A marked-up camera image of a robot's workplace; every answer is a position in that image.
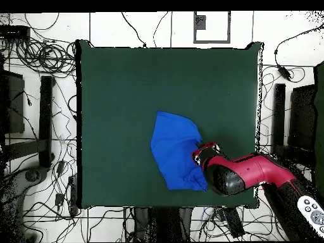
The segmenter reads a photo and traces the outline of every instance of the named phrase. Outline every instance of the black cable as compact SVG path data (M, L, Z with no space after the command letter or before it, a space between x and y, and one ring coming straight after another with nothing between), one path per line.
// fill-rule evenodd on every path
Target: black cable
M74 111L74 110L71 109L70 101L71 101L74 97L76 97L76 96L77 96L77 95L75 94L75 95L73 95L71 98L69 98L69 100L68 100L68 109L69 109L71 112L73 112L73 113L76 113L76 111Z
M51 24L51 26L49 26L48 28L45 28L45 29L39 29L39 28L34 28L33 27L33 29L34 30L48 30L48 29L50 29L50 28L52 28L54 25L55 25L55 23L58 21L58 17L59 17L59 13L58 13L58 16L56 17L56 19L55 19L55 21ZM30 23L29 23L29 21L27 20L27 14L25 13L25 19L26 19L26 22L30 25Z
M59 240L61 240L61 239L63 239L63 237L62 238L60 238L61 236L62 236L62 234L65 232L65 230L68 230L72 225L73 225L73 228L71 228L71 230L69 231L69 232L67 232L66 234L65 234L65 236L64 236L64 239L66 238L66 236L75 228L75 226L77 225L77 223L78 223L78 221L79 221L79 219L75 222L75 223L71 223L71 224L69 224L68 225L68 227L66 227L60 234L59 234L59 236L58 236L58 238L54 241L54 242L52 242L52 243L57 243Z
M146 47L146 43L142 41L142 39L139 38L139 33L136 31L136 29L128 22L128 20L125 18L123 12L121 12L121 15L123 16L124 20L127 22L127 24L135 31L137 38L143 43L143 47Z
M47 209L49 209L50 211L52 211L54 214L60 216L62 219L65 219L65 220L72 220L71 217L66 217L66 216L62 216L61 214L57 213L55 210L51 209L48 205L46 205L45 203L43 202L40 202L40 201L37 201L32 207L31 209L36 205L36 204L41 204L42 206L45 206ZM23 217L26 216L27 213L29 213L29 211L31 211L31 209L29 209L24 215Z
M26 226L25 224L23 224L23 226L24 226L25 228L27 228L27 229L30 229L30 230L33 230L33 231L36 231L36 232L39 232L39 233L41 233L41 234L42 234L42 237L40 238L40 241L39 241L39 243L41 243L41 242L42 242L42 240L43 240L43 237L44 237L44 233L43 233L42 231L40 231L40 230L38 230L38 229L34 229L34 228L31 228L31 227L28 227L28 226Z
M87 242L85 241L85 239L84 239L84 233L83 233L83 231L82 231L82 220L80 220L80 228L81 228L81 236L82 236L82 239L83 239L84 243L87 243Z
M90 228L90 230L89 230L89 240L88 240L88 242L90 242L90 240L91 240L91 230L92 230L93 228L95 228L96 226L98 226L98 225L99 225L99 224L104 220L104 217L105 217L106 213L110 213L110 212L120 213L120 212L122 212L122 211L123 211L123 209L121 209L121 210L119 210L119 211L115 211L115 210L113 210L113 209L109 209L109 210L107 210L107 211L103 214L103 217L100 219L100 221L99 221L97 224L95 224L93 227Z
M69 43L64 49L58 44L47 44L31 38L30 41L24 41L16 45L17 59L23 65L37 73L48 73L57 78L65 78L73 75L75 71L75 49L74 43Z
M288 39L285 39L284 41L280 42L280 43L278 44L277 48L275 49L275 62L276 62L276 64L277 64L277 66L281 66L281 65L278 64L278 61L277 61L278 48L279 48L279 46L280 46L281 44L283 44L284 42L287 42L287 41L289 41L289 40L291 40L291 39L293 39L293 38L299 37L299 36L302 35L302 34L308 34L308 33L312 32L312 31L321 30L321 29L323 29L323 28L324 28L324 23L323 23L322 25L320 25L319 27L316 27L316 28L313 28L313 29L310 29L310 30L307 30L307 31L301 32L300 34L297 34L297 35L295 35L295 36L293 36L293 37L289 37Z
M283 237L283 235L280 233L279 231L279 226L278 226L278 222L277 222L277 217L275 217L275 226L276 226L276 230L279 234L279 236L281 236L281 238L283 239L283 241L286 241L286 239Z
M155 47L156 47L156 44L155 44L155 33L156 33L156 31L158 30L158 28L159 28L159 24L162 22L162 20L163 20L163 18L167 15L169 13L169 11L167 11L166 13L165 13L165 15L160 19L160 21L159 21L159 23L158 23L158 26L156 27L156 29L155 29L155 31L154 31L154 33L153 33L153 42L154 42L154 45L155 45Z

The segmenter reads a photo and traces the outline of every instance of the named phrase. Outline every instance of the cable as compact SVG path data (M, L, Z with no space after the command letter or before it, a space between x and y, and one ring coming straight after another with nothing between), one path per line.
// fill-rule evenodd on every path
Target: cable
M73 95L71 98L69 98L69 100L68 100L68 109L71 111L71 112L73 112L73 113L76 113L77 111L74 111L74 110L72 110L71 109L71 106L70 106L70 101L74 98L74 97L76 97L77 95L75 94L75 95Z
M72 48L73 54L68 52L69 48ZM17 44L15 52L17 59L23 65L37 73L48 73L57 78L65 78L69 75L75 76L73 75L75 71L74 43L69 43L68 47L64 49L61 45L48 44L47 41L40 42L31 37L29 41Z
M119 211L115 211L115 210L113 210L113 209L109 209L109 210L107 210L105 213L104 213L104 215L103 215L103 217L100 219L100 221L97 223L97 224L95 224L93 227L91 227L90 228L90 231L89 231L89 240L88 240L88 242L90 242L90 240L91 240L91 230L93 229L93 228L95 228L95 227L97 227L103 220L104 220L104 217L106 216L106 213L110 213L110 212L115 212L115 213L120 213L120 212L122 212L123 211L123 209L121 209L121 210L119 210Z
M139 38L139 33L136 31L136 29L128 22L128 20L125 18L123 12L121 12L121 15L123 16L124 20L127 22L127 24L135 31L137 38L143 43L143 47L146 47L146 43L142 41L142 39Z
M51 26L49 26L48 28L45 28L45 29L39 29L39 28L34 28L34 27L32 27L32 28L34 30L48 30L48 29L52 28L55 25L55 23L58 21L58 17L59 17L59 13L58 13L58 16L56 17L55 21L53 22L53 24ZM27 14L26 13L25 13L25 19L26 19L26 22L30 25L29 21L27 20Z
M41 242L42 242L42 240L43 240L43 237L44 237L44 233L43 233L42 231L40 231L40 230L38 230L38 229L34 229L34 228L31 228L31 227L28 227L28 226L26 226L25 224L23 224L23 226L24 226L25 228L29 229L29 230L33 230L33 231L36 231L36 232L39 232L39 233L41 233L41 234L42 234L42 237L40 238L40 241L39 241L39 243L41 243Z
M284 42L287 42L287 41L289 41L289 40L291 40L291 39L293 39L293 38L299 37L299 36L302 35L302 34L308 34L308 33L312 32L312 31L321 30L321 29L323 29L323 28L324 28L324 23L323 23L322 25L320 25L319 27L316 27L316 28L313 28L313 29L310 29L310 30L307 30L307 31L301 32L300 34L297 34L297 35L295 35L295 36L293 36L293 37L289 37L288 39L285 39L284 41L280 42L280 43L278 44L277 48L275 49L275 62L276 62L276 64L277 64L277 66L281 66L281 65L278 64L278 61L277 61L278 48L279 48L279 46L280 46L281 44L283 44Z
M167 12L165 13L165 15L160 19L160 21L159 21L159 23L158 23L158 26L156 27L155 32L153 33L153 42L154 42L155 47L156 47L156 44L155 44L155 38L154 38L155 33L156 33L157 29L159 28L159 24L162 22L163 18L164 18L168 13L169 13L169 11L167 11Z

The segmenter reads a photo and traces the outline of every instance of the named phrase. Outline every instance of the tile floor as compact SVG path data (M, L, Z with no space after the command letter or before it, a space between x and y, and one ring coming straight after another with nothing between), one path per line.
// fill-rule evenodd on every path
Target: tile floor
M33 28L48 28L56 19L57 13L41 13L41 14L27 14L27 19ZM266 90L269 91L265 102L262 105L261 117L265 118L261 125L261 144L269 145L269 135L271 135L271 100L273 91L271 80L279 77L277 69L273 67L275 64L274 50L282 40L292 37L302 31L314 28L323 23L319 17L312 15L307 11L232 11L231 14L231 42L230 44L193 44L193 12L180 11L166 11L150 12L150 13L125 13L127 20L137 29L139 37L147 44L147 47L235 47L245 48L251 41L264 42L265 49L263 51L263 75L264 84L263 94ZM156 26L160 19L163 18L154 35ZM12 25L26 25L25 15L22 13L15 13L10 16L10 23ZM218 27L226 27L226 23L218 25ZM290 93L294 87L312 84L314 82L314 75L312 67L324 60L323 49L323 32L313 32L307 35L302 35L296 39L292 39L280 46L278 53L278 62L285 65L287 68L295 68L294 81L302 79L304 68L305 76L299 83L293 84L279 77L276 83L286 83L286 107L289 108ZM37 33L43 35L48 39L57 39L61 41L73 42L75 39L87 39L92 42L94 46L125 46L125 47L139 47L142 43L138 40L135 32L131 29L121 13L60 13L56 24L48 30L37 30ZM31 36L37 40L41 40L35 34ZM59 42L58 44L66 47L66 43ZM10 60L7 60L5 68L12 72L20 73L25 79L25 91L30 94L32 106L27 104L24 107L24 115L30 120L35 133L39 131L39 75L29 70L25 66L20 66L20 60L16 59L13 52ZM76 156L76 147L71 144L76 144L75 136L76 123L69 112L66 100L69 100L76 94L76 87L73 77L59 78L56 80L57 86L54 87L53 114L60 112L53 118L53 153L57 162L61 150L66 151L67 146L72 149L71 156L66 155L65 160L73 160ZM75 99L71 103L72 109L76 109ZM289 120L289 111L286 112L286 120ZM23 134L12 134L6 137L7 144L21 142L25 140L34 139L30 127L26 124L26 130ZM16 159L8 163L8 172L14 170L24 158ZM37 157L31 158L24 162L22 167L27 167L31 163L37 161ZM72 164L73 173L77 170L77 164ZM65 175L62 176L62 183L66 185L68 176L72 174L72 169L69 169ZM51 194L53 188L33 194L34 192L46 189L51 184L51 179L46 179L40 185L32 187L28 191L25 198L24 210L30 209L37 201L46 202L52 208L54 206L54 194ZM258 209L242 209L238 208L240 215L244 214L245 230L252 233L267 234L270 229L273 229L271 235L262 235L262 237L269 240L283 240L278 234L275 225L272 224L273 218L271 211L267 207L268 203L264 197L262 190L259 191L261 204ZM68 215L67 206L63 206L62 215ZM72 229L66 229L72 222L65 220L53 221L55 214L49 211L44 206L37 204L34 206L34 211L29 212L24 218L25 224L32 226L44 232L42 242L84 242L87 236L87 226L93 227L103 217L105 212L109 209L119 210L122 208L105 208L95 207L88 210L83 210L80 218L77 219L76 226ZM208 211L206 209L203 215L204 208L196 207L192 214L191 230L198 230L202 224L201 219L208 218ZM87 223L87 214L89 214L89 222ZM105 214L103 222L92 229L91 242L115 242L122 234L123 212L108 212ZM132 231L134 222L127 221L128 231ZM221 234L220 230L213 231L213 235ZM190 236L193 240L198 241L199 232L191 232ZM252 237L252 240L261 240L258 237ZM250 235L245 235L244 240L250 240ZM210 241L227 241L225 236L211 239Z

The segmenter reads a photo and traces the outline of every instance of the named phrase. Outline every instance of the floor tile grout line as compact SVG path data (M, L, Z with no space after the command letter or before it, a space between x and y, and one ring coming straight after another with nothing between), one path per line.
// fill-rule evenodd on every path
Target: floor tile grout line
M262 64L262 66L273 66L273 67L277 67L277 65L266 65L266 64ZM281 66L286 66L286 67L309 67L309 68L314 68L316 66L313 66L313 65L281 65Z
M253 14L252 14L252 39L251 39L251 43L253 42L253 30L254 30L254 10L253 10Z
M36 140L35 138L7 138L6 140Z
M91 13L89 13L89 42L91 43Z
M9 13L8 17L9 17L8 25L10 27L10 13ZM8 47L8 63L9 63L8 70L10 72L10 47ZM9 145L10 145L11 144L10 134L8 134L8 136L9 136ZM11 160L9 160L9 174L10 173L11 173Z

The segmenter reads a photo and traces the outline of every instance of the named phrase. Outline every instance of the green tabletop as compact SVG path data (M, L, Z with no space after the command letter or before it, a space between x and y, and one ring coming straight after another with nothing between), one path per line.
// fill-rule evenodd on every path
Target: green tabletop
M230 158L254 151L260 43L247 49L90 47L81 40L82 206L257 206L254 190L168 190L157 111L191 119Z

